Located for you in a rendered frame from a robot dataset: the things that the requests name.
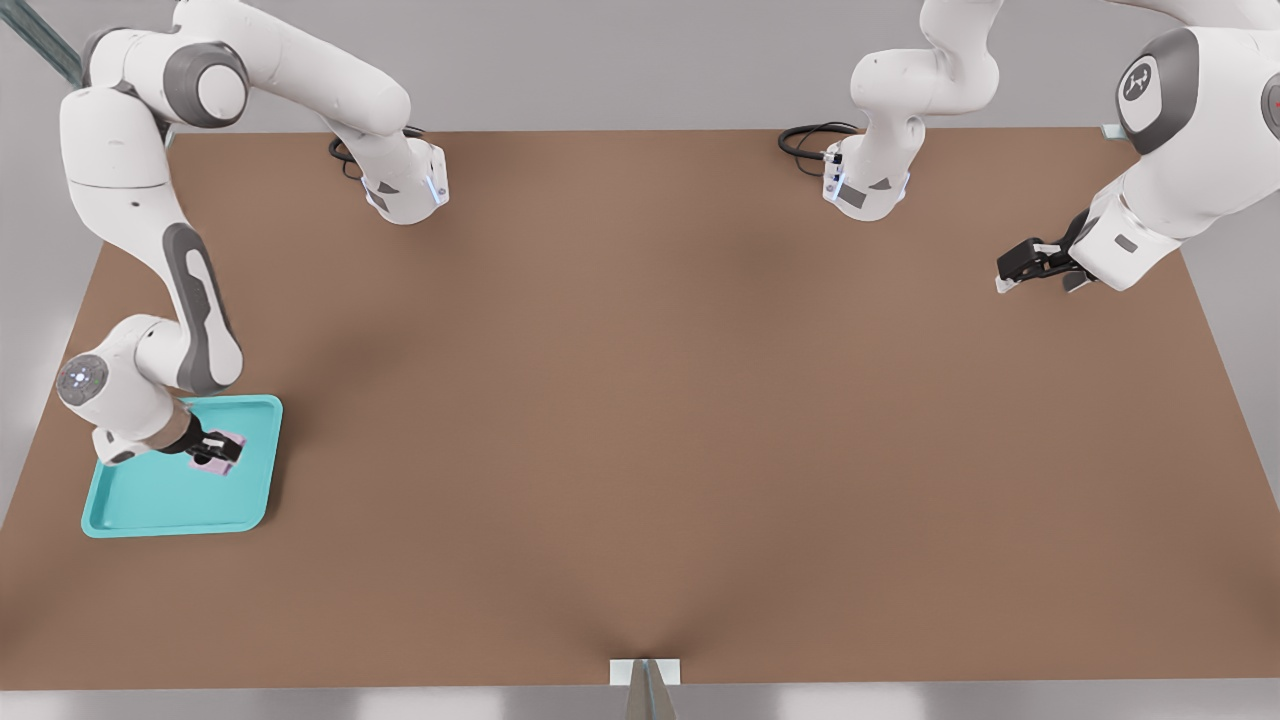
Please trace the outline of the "pale blue-green tray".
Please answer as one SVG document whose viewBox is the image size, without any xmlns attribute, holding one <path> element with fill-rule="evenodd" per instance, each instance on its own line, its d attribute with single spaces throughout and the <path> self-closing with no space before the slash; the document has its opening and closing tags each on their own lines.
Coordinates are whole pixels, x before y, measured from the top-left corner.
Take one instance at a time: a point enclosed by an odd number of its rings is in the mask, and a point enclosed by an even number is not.
<svg viewBox="0 0 1280 720">
<path fill-rule="evenodd" d="M 210 430 L 241 437 L 239 461 L 224 474 L 191 457 L 148 452 L 108 468 L 99 464 L 81 529 L 93 538 L 234 533 L 265 516 L 284 407 L 273 395 L 192 398 Z"/>
</svg>

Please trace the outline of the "pale lilac phone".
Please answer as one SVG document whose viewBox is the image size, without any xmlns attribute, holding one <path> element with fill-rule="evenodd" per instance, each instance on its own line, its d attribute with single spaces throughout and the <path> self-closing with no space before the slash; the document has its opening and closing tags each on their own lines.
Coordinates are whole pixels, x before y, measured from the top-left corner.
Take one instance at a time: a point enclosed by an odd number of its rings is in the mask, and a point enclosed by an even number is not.
<svg viewBox="0 0 1280 720">
<path fill-rule="evenodd" d="M 188 448 L 188 466 L 219 477 L 227 477 L 246 446 L 246 438 L 236 433 L 223 430 L 210 430 L 204 434 L 200 442 Z"/>
</svg>

